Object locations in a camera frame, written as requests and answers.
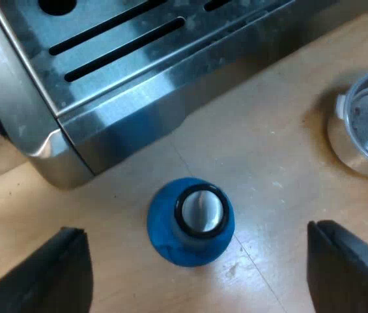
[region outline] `stainless steel panel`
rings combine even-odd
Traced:
[[[50,55],[48,50],[63,40],[61,33],[65,33],[65,29],[68,32],[65,38],[86,31],[98,21],[104,22],[109,17],[107,12],[112,16],[119,14],[122,10],[124,12],[130,8],[130,3],[127,2],[127,5],[121,7],[113,5],[109,0],[82,0],[78,1],[77,7],[66,16],[50,16],[39,12],[40,8],[35,0],[0,1],[0,6],[50,94],[54,103],[54,114],[61,116],[144,73],[150,71],[146,78],[153,77],[165,67],[179,62],[214,41],[218,33],[221,33],[221,36],[227,32],[231,33],[232,29],[240,27],[242,21],[245,23],[250,18],[256,18],[260,11],[266,14],[267,10],[274,10],[288,2],[295,0],[230,1],[217,10],[207,12],[203,8],[204,3],[198,0],[167,1],[56,56]],[[64,75],[67,72],[179,16],[186,19],[185,27],[74,82],[65,81]]]
[[[12,46],[0,27],[0,122],[11,142],[51,183],[66,188],[80,185],[89,180],[92,173],[66,138],[50,140],[51,135],[61,129],[38,92],[35,80],[20,61],[21,56],[16,54],[17,44],[14,41]],[[44,145],[58,152],[38,153]],[[72,168],[65,171],[66,164],[72,164],[78,172],[74,173]],[[46,170],[54,168],[61,172],[56,175]]]

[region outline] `wooden countertop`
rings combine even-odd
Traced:
[[[61,226],[85,228],[92,312],[313,312],[306,225],[333,219],[368,242],[368,179],[332,154],[336,95],[368,71],[368,14],[304,47],[189,116],[170,136],[71,192],[30,164],[0,176],[0,277]],[[151,197],[194,175],[233,201],[227,251],[195,269],[151,247]]]

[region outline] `stainless steel cup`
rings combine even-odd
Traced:
[[[368,75],[338,96],[328,137],[343,163],[368,176]]]

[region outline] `stainless steel drip tray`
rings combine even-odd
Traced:
[[[98,174],[366,10],[368,0],[0,0],[0,23],[50,110],[38,137],[59,134]]]
[[[70,0],[43,2],[57,8]],[[0,8],[61,116],[144,73],[159,73],[170,58],[204,48],[217,32],[292,2],[78,0],[57,16],[38,0],[0,0]]]

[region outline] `blue tamper base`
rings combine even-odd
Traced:
[[[188,187],[210,184],[192,177],[177,179],[165,185],[153,198],[147,217],[150,242],[168,261],[185,267],[208,264],[218,258],[229,245],[234,233],[234,212],[229,202],[229,221],[223,231],[210,239],[189,236],[178,226],[174,212],[178,197]]]

